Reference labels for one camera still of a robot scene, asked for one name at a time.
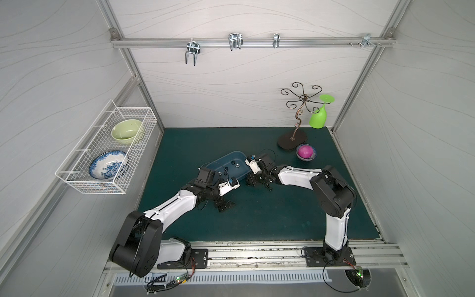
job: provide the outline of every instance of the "white wire basket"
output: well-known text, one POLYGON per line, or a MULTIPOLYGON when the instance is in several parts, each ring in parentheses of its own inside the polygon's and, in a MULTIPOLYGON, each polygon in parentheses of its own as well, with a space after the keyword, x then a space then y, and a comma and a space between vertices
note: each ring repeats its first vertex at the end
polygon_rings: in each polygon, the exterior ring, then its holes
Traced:
POLYGON ((84 194, 125 194, 157 123, 150 107, 117 107, 114 104, 112 111, 105 112, 110 115, 104 123, 91 126, 83 136, 85 138, 97 130, 92 139, 85 147, 79 147, 78 144, 56 171, 57 177, 84 194), (116 124, 128 119, 142 122, 139 134, 143 136, 135 137, 131 144, 118 143, 112 138, 111 130, 116 124), (127 162, 122 162, 113 179, 102 181, 89 175, 89 166, 94 159, 115 150, 125 152, 127 162))

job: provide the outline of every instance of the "white robot arm segment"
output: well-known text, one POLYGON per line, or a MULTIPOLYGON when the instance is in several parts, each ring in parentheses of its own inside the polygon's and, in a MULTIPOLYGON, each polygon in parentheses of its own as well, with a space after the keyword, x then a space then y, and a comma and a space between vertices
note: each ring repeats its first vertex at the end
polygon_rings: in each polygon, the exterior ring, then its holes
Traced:
MULTIPOLYGON (((282 184, 295 185, 303 188, 313 190, 310 180, 319 175, 325 175, 321 169, 300 169, 290 166, 284 167, 277 176, 282 184)), ((334 217, 326 214, 326 235, 325 242, 335 251, 341 250, 348 241, 346 229, 348 226, 348 219, 350 218, 350 208, 346 208, 342 218, 334 217)))

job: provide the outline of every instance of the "metal vent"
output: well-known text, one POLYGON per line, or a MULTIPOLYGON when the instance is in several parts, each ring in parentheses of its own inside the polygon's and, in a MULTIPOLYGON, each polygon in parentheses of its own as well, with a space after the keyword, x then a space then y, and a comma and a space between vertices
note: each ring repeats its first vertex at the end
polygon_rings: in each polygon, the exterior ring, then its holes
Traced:
MULTIPOLYGON (((117 273, 114 285, 133 286, 145 285, 152 279, 166 274, 166 281, 170 282, 182 272, 158 272, 149 273, 143 278, 137 276, 129 277, 127 273, 117 273)), ((319 283, 323 282, 323 277, 327 282, 332 280, 328 274, 322 275, 321 269, 313 270, 263 270, 263 271, 209 271, 196 272, 186 284, 294 284, 294 283, 319 283)))

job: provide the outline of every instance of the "wall hook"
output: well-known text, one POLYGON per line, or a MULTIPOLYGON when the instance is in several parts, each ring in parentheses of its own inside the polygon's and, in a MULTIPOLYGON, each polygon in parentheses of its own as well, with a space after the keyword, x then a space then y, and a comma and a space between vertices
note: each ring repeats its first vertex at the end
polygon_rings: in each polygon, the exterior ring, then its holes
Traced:
POLYGON ((201 47, 198 43, 192 41, 186 45, 185 53, 185 64, 188 64, 188 55, 193 55, 193 65, 196 66, 196 59, 198 59, 198 54, 201 52, 201 47))
POLYGON ((231 51, 233 51, 233 48, 241 49, 241 46, 244 43, 242 41, 242 34, 239 34, 239 33, 229 34, 228 40, 229 40, 229 47, 231 48, 231 51))
POLYGON ((279 47, 279 41, 280 41, 280 34, 279 33, 274 34, 274 43, 272 44, 272 46, 274 48, 278 48, 279 47))
POLYGON ((378 45, 377 44, 374 44, 370 41, 371 39, 371 34, 366 34, 364 37, 363 37, 363 40, 359 43, 360 47, 361 48, 364 48, 366 46, 372 46, 372 47, 377 47, 378 45))

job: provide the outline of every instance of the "green bowl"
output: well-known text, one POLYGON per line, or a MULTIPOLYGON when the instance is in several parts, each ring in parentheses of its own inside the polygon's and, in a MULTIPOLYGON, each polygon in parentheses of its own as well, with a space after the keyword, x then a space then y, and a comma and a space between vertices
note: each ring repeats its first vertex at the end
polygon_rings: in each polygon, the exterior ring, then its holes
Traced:
POLYGON ((122 121, 112 128, 111 135, 121 144, 131 144, 135 138, 137 143, 143 136, 142 122, 135 119, 122 121))

